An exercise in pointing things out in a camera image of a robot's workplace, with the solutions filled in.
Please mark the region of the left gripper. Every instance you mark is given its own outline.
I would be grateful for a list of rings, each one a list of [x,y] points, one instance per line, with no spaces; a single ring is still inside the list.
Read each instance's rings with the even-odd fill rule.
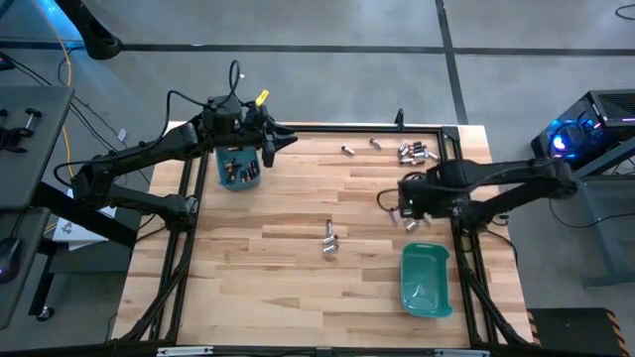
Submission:
[[[276,124],[270,127],[271,116],[265,106],[249,106],[245,124],[250,131],[259,135],[262,150],[262,162],[266,168],[272,168],[275,153],[296,143],[296,132],[287,126]]]

